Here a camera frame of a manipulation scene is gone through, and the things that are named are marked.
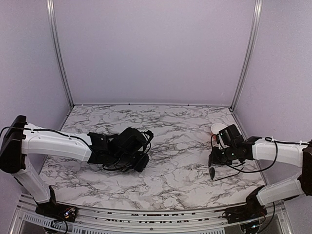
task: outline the wall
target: wall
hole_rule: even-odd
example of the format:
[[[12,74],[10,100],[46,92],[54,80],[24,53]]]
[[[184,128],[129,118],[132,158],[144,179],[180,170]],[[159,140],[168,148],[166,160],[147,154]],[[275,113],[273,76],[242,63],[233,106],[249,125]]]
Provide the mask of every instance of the wall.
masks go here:
[[[58,129],[69,112],[45,1],[0,1],[0,128],[17,115]],[[32,156],[39,169],[43,157]],[[21,187],[0,172],[0,233],[8,232]]]
[[[252,0],[55,0],[76,104],[229,106]]]
[[[265,0],[258,38],[236,115],[249,136],[311,140],[312,2]],[[276,164],[270,183],[297,168]],[[286,202],[295,234],[311,233],[312,198]]]

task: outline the marble table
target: marble table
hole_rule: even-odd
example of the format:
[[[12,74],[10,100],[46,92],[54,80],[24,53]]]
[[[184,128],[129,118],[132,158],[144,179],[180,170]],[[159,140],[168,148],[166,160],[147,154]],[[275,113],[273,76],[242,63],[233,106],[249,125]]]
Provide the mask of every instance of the marble table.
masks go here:
[[[142,173],[108,172],[100,165],[49,156],[40,173],[57,200],[124,210],[183,210],[244,202],[264,184],[260,173],[211,181],[210,127],[235,124],[227,108],[204,106],[75,106],[63,131],[121,133],[127,127],[151,130],[150,161]],[[247,161],[245,170],[256,170]],[[215,178],[235,174],[216,167]]]

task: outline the marble surface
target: marble surface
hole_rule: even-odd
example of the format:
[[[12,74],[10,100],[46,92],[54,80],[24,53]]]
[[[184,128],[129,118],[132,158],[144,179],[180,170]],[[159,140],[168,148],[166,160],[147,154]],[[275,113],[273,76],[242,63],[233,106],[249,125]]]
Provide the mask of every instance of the marble surface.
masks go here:
[[[264,184],[261,175],[239,174],[211,181],[208,171],[210,126],[233,124],[227,108],[203,106],[76,106],[63,131],[121,133],[127,127],[151,130],[150,161],[142,173],[108,172],[100,165],[49,156],[40,176],[57,200],[124,210],[181,210],[243,202]],[[215,167],[215,179],[235,174]],[[245,170],[255,170],[247,161]]]

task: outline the robotic arm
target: robotic arm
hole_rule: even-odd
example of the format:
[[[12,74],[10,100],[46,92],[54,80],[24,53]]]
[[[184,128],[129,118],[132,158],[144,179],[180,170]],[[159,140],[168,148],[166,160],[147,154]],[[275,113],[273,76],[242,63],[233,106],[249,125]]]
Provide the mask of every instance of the robotic arm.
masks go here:
[[[240,171],[232,166],[234,160],[238,159],[241,163],[244,163],[245,160],[257,159],[273,160],[273,164],[276,161],[284,162],[302,168],[302,174],[257,188],[246,198],[246,205],[227,208],[225,217],[229,223],[259,217],[257,214],[260,213],[266,215],[265,206],[272,202],[291,199],[304,194],[312,195],[311,142],[282,142],[269,137],[262,139],[255,136],[244,140],[235,125],[231,125],[218,133],[217,142],[221,143],[221,141],[224,146],[221,149],[213,147],[209,156],[209,167],[212,164],[219,164]],[[211,168],[210,172],[213,178],[214,169]]]
[[[0,169],[12,176],[34,197],[36,212],[75,221],[76,207],[56,202],[51,186],[46,185],[32,166],[28,154],[44,154],[102,164],[109,171],[134,169],[142,172],[149,161],[147,146],[154,135],[127,128],[120,135],[97,133],[69,134],[43,129],[18,116],[5,136],[0,150]]]

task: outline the white marble tabletop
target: white marble tabletop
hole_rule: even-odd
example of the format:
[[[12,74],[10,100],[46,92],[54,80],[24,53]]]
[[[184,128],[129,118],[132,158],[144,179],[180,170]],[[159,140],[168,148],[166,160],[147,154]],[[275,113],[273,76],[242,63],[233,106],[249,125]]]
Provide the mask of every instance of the white marble tabletop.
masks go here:
[[[227,108],[203,106],[75,106],[63,131],[121,133],[127,127],[151,130],[150,161],[142,173],[108,172],[101,165],[49,156],[40,176],[58,201],[124,210],[181,210],[244,202],[264,184],[260,173],[211,181],[210,127],[235,123]],[[247,161],[245,170],[256,170]],[[235,174],[216,167],[215,178]]]

